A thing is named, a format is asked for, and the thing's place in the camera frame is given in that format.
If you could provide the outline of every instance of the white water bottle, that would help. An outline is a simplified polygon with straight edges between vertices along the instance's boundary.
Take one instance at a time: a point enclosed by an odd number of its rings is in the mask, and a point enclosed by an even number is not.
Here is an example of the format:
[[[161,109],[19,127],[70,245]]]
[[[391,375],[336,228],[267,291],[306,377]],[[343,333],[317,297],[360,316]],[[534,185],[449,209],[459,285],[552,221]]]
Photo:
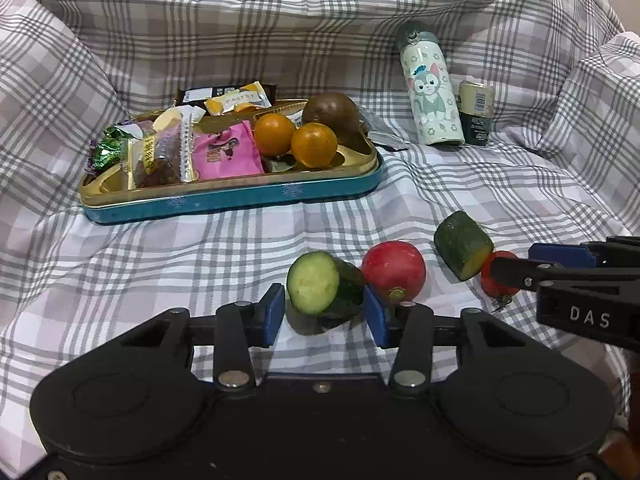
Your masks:
[[[398,30],[396,45],[420,142],[463,144],[456,97],[438,38],[424,23],[411,20]]]

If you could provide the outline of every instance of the pink snack package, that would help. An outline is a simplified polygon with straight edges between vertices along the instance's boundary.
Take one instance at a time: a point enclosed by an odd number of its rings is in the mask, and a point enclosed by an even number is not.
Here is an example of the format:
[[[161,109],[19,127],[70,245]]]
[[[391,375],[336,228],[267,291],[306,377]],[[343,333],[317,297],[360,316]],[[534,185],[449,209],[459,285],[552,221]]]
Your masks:
[[[218,134],[195,136],[191,160],[197,180],[264,173],[249,121]]]

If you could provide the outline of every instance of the checkered tablecloth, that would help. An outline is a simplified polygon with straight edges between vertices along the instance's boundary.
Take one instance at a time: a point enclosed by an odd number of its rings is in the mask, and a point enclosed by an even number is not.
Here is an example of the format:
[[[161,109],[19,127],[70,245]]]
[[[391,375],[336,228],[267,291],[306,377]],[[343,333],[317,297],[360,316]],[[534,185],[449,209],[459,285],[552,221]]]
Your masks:
[[[78,181],[89,139],[170,104],[178,87],[277,83],[283,98],[340,91],[416,141],[394,33],[418,17],[440,38],[456,86],[495,87],[484,148],[380,149],[364,197],[183,216],[89,222]],[[14,476],[43,453],[30,393],[54,368],[171,306],[194,316],[255,300],[308,250],[359,264],[401,239],[424,255],[418,297],[437,314],[492,309],[433,247],[464,209],[499,249],[640,234],[640,38],[606,0],[0,0],[0,463]],[[625,407],[619,349],[540,326],[534,297],[497,314],[593,369]],[[210,376],[211,348],[194,372]],[[390,369],[366,327],[303,336],[288,324],[264,370]],[[434,377],[455,368],[451,349]]]

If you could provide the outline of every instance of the barcode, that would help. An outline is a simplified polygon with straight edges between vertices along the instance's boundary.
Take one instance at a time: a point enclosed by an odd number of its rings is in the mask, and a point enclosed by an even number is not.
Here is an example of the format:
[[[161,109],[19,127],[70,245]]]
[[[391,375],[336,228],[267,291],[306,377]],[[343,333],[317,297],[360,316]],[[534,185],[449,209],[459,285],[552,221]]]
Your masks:
[[[474,108],[479,112],[484,112],[484,104],[486,102],[486,95],[476,92],[476,104]]]

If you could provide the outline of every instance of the tray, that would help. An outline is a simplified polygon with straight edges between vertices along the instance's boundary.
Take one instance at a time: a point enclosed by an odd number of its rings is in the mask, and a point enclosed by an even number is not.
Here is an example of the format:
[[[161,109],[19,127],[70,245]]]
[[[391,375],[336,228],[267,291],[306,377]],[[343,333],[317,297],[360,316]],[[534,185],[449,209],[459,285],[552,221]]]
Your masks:
[[[232,116],[204,117],[196,126],[201,133],[222,131],[242,120],[255,122],[270,112],[292,114],[302,110],[306,100],[277,102],[276,106]],[[152,120],[162,110],[138,116]],[[114,166],[95,180],[86,176],[79,187],[80,203],[86,216],[98,223],[120,223],[301,200],[316,200],[359,194],[380,182],[382,159],[364,130],[339,145],[328,168],[308,170],[283,160],[263,160],[270,173],[171,184],[143,189],[122,189],[120,167]]]

